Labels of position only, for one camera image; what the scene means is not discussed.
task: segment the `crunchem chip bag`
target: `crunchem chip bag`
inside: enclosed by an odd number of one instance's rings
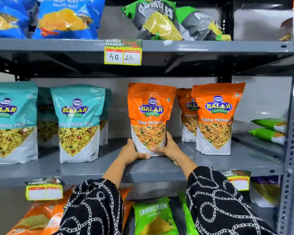
[[[192,219],[191,212],[188,209],[188,206],[186,204],[186,199],[185,199],[185,193],[184,192],[178,192],[177,193],[180,199],[180,202],[182,204],[183,212],[185,215],[185,223],[186,223],[186,235],[199,235],[194,221]]]
[[[286,133],[287,130],[287,121],[283,119],[266,118],[252,120],[251,122],[265,127],[266,129],[274,130],[280,133]]]
[[[198,106],[196,101],[192,98],[192,89],[179,88],[176,90],[176,96],[179,100],[179,105],[182,110],[182,141],[196,142]]]
[[[138,0],[121,10],[141,31],[136,39],[182,40],[175,8],[168,0]]]
[[[284,145],[286,142],[285,134],[276,132],[273,130],[269,130],[266,128],[257,128],[257,129],[250,130],[248,132],[253,134],[257,138],[261,138],[269,142],[274,142],[281,145]]]
[[[128,88],[129,118],[136,150],[151,156],[150,151],[165,146],[165,126],[170,118],[176,87],[149,83],[130,83]]]
[[[0,82],[0,164],[38,158],[34,82]]]
[[[59,120],[55,114],[49,87],[38,88],[37,108],[38,146],[46,148],[59,146]]]
[[[99,126],[100,126],[99,145],[100,146],[108,144],[108,118],[109,118],[108,108],[111,105],[111,100],[112,100],[111,89],[106,89],[105,101],[103,103],[103,110],[100,116],[100,123],[99,123]]]
[[[60,162],[98,158],[99,122],[105,89],[86,84],[51,87],[59,118]]]
[[[243,94],[243,83],[210,83],[192,88],[198,110],[196,150],[229,155],[233,116]]]
[[[0,38],[25,39],[35,0],[0,0]]]
[[[163,197],[148,204],[134,204],[135,235],[178,235],[169,201],[168,197]]]
[[[105,0],[39,0],[33,39],[98,39]]]
[[[231,36],[223,34],[215,20],[193,7],[176,9],[180,31],[185,40],[221,40],[231,41]]]

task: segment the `black patterned fabric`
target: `black patterned fabric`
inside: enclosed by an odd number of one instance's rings
[[[203,235],[276,234],[253,213],[231,182],[209,167],[197,167],[188,177],[186,202]],[[77,186],[65,206],[57,235],[121,235],[123,201],[105,179]]]

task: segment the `balaji wafers logo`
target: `balaji wafers logo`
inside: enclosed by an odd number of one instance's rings
[[[192,98],[192,102],[186,103],[186,108],[188,108],[190,111],[196,111],[198,110],[198,106],[196,101]]]
[[[223,113],[227,114],[232,110],[232,105],[228,102],[223,102],[223,97],[216,95],[213,97],[213,102],[207,102],[205,109],[210,111],[212,114]]]
[[[4,98],[0,101],[0,117],[10,118],[17,112],[17,106],[13,106],[10,98]]]
[[[80,98],[75,98],[71,106],[64,106],[61,108],[62,114],[67,118],[78,117],[81,118],[89,110],[87,106],[82,106],[83,102]]]
[[[157,105],[157,100],[153,97],[148,99],[148,105],[143,104],[140,106],[139,110],[145,114],[145,116],[157,116],[163,114],[163,107]]]

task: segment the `green chip bag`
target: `green chip bag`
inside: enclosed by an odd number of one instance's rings
[[[252,120],[251,122],[259,126],[265,127],[266,129],[274,130],[280,133],[286,133],[287,122],[283,119],[266,118]]]
[[[138,0],[123,8],[140,33],[136,39],[182,40],[175,2],[168,0]]]
[[[280,132],[276,132],[266,128],[257,128],[257,129],[250,130],[248,132],[255,135],[257,138],[261,138],[269,142],[274,142],[281,145],[285,144],[285,140],[286,140],[285,134]]]
[[[176,17],[184,40],[231,41],[231,36],[223,34],[221,27],[212,17],[193,7],[177,8]]]
[[[185,222],[186,222],[186,234],[187,235],[199,235],[197,232],[197,229],[195,227],[194,221],[192,219],[191,212],[188,209],[188,206],[186,204],[185,200],[185,193],[178,192],[178,196],[180,198],[180,202],[182,204],[182,208],[185,214]]]
[[[134,204],[135,235],[178,235],[169,201],[163,197],[148,204]]]

